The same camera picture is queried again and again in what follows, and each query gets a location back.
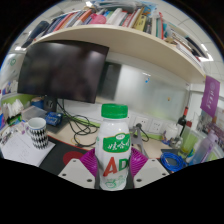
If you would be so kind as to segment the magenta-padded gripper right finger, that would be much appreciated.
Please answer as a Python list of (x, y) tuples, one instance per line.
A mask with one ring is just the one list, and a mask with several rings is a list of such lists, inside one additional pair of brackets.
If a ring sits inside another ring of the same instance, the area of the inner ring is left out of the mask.
[(135, 148), (131, 149), (129, 167), (135, 188), (141, 188), (169, 175), (157, 159), (148, 159)]

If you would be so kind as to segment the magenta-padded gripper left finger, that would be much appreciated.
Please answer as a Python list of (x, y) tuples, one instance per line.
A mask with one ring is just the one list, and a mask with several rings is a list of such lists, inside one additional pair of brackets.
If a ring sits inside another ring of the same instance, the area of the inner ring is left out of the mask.
[(59, 177), (84, 188), (98, 189), (99, 174), (95, 150), (88, 151), (80, 159), (72, 158), (59, 173)]

